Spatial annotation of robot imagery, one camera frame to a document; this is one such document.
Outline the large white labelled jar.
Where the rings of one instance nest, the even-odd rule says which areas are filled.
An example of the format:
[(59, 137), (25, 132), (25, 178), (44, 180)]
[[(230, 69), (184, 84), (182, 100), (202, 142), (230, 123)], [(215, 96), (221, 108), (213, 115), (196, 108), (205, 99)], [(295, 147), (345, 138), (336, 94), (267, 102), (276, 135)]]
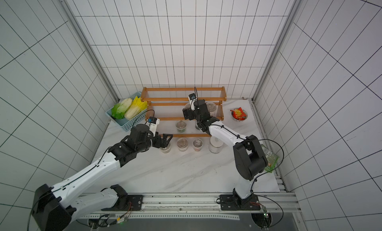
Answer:
[(218, 138), (212, 136), (210, 138), (209, 150), (213, 154), (218, 154), (222, 151), (224, 143)]

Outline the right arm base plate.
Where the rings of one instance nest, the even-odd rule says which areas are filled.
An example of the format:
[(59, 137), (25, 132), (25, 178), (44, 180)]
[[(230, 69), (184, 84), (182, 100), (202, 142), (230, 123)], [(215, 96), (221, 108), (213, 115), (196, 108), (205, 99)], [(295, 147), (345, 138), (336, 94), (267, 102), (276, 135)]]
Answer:
[(261, 204), (257, 195), (251, 194), (246, 199), (241, 199), (236, 194), (220, 195), (216, 200), (222, 211), (259, 211)]

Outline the green label seed jar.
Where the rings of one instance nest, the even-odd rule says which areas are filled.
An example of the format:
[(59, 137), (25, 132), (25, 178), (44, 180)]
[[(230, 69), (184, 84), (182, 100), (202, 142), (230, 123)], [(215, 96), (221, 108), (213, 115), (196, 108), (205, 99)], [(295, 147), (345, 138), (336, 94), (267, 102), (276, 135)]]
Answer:
[(177, 131), (183, 133), (186, 131), (187, 123), (184, 120), (180, 120), (176, 123)]

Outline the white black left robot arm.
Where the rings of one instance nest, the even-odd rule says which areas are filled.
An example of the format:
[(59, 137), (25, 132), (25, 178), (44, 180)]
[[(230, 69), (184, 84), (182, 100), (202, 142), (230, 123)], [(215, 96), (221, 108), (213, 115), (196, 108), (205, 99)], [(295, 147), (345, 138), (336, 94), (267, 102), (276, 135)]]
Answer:
[(44, 184), (37, 188), (29, 218), (34, 219), (42, 231), (62, 231), (71, 222), (95, 211), (131, 211), (134, 205), (120, 185), (112, 185), (95, 194), (82, 194), (135, 159), (137, 154), (152, 147), (168, 147), (172, 138), (172, 134), (160, 135), (155, 124), (134, 126), (129, 135), (107, 148), (101, 158), (83, 170), (53, 186)]

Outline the red label seed jar top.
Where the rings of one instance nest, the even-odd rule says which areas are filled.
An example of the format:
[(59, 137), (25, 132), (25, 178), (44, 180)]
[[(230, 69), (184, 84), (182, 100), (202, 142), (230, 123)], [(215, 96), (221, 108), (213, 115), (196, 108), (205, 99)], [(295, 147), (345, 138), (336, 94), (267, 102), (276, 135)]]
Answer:
[(178, 147), (178, 150), (181, 152), (186, 151), (189, 147), (188, 139), (186, 137), (178, 138), (177, 147)]

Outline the small red label seed jar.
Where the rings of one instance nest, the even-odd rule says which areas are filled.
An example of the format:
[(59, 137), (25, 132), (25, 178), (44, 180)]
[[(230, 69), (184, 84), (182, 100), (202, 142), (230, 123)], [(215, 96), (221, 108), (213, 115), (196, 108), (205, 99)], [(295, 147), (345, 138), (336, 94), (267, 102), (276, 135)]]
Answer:
[(193, 149), (194, 151), (201, 151), (203, 148), (203, 140), (201, 138), (195, 138), (193, 140)]

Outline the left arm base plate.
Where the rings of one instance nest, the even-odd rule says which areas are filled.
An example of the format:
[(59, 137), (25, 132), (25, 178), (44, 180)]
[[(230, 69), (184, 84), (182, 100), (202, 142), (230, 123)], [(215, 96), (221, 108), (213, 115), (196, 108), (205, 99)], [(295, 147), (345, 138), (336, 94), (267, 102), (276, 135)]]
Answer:
[(140, 211), (143, 198), (143, 195), (123, 195), (117, 199), (111, 208), (105, 208), (102, 211)]

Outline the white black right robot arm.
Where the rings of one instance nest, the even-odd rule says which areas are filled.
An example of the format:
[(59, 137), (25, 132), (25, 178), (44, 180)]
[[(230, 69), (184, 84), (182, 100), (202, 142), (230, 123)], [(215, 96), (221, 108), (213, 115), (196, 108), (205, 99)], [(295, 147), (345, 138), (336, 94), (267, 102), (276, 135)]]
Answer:
[(223, 124), (208, 111), (205, 100), (198, 100), (192, 94), (192, 100), (183, 108), (186, 120), (196, 120), (198, 128), (233, 148), (235, 166), (241, 175), (233, 189), (233, 196), (239, 202), (248, 202), (252, 198), (251, 182), (261, 174), (268, 160), (256, 136), (243, 136)]

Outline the yellow label seed jar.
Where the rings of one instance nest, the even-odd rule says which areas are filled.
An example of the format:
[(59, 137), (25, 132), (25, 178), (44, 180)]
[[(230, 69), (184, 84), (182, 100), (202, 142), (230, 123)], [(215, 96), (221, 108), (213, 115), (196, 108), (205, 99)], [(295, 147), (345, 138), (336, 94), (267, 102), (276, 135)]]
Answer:
[(160, 151), (165, 154), (169, 153), (171, 151), (171, 144), (169, 143), (166, 147), (161, 147)]

